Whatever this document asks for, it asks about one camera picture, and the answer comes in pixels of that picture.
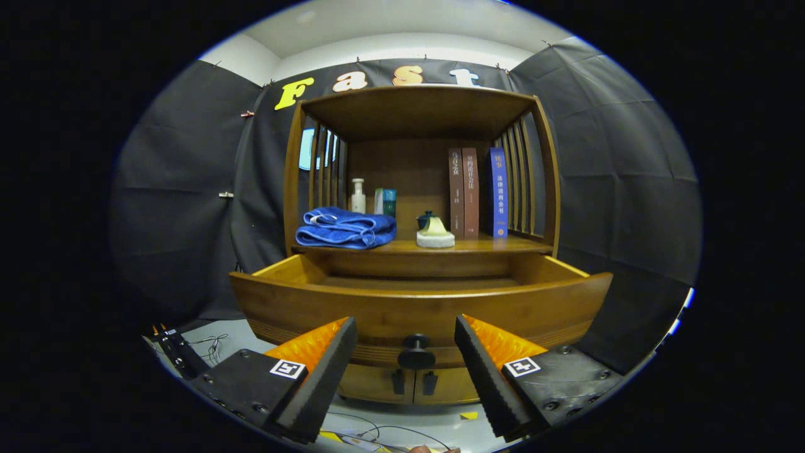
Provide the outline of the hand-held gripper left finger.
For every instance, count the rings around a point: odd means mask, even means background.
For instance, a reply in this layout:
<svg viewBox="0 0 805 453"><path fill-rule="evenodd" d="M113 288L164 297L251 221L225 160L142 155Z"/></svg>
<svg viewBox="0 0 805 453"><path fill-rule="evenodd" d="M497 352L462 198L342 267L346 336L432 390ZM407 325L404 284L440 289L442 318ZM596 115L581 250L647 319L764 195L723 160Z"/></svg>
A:
<svg viewBox="0 0 805 453"><path fill-rule="evenodd" d="M355 318L344 316L267 352L234 352L190 385L255 429L313 444L357 338Z"/></svg>

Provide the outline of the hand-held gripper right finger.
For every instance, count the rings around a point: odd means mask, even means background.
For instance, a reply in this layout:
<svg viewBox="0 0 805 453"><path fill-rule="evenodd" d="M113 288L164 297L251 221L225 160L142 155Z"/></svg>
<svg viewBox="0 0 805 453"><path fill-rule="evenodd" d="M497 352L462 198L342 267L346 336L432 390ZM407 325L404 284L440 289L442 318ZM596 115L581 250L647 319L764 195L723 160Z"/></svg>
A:
<svg viewBox="0 0 805 453"><path fill-rule="evenodd" d="M541 347L469 315L455 319L454 341L492 432L507 442L580 418L623 382L578 348Z"/></svg>

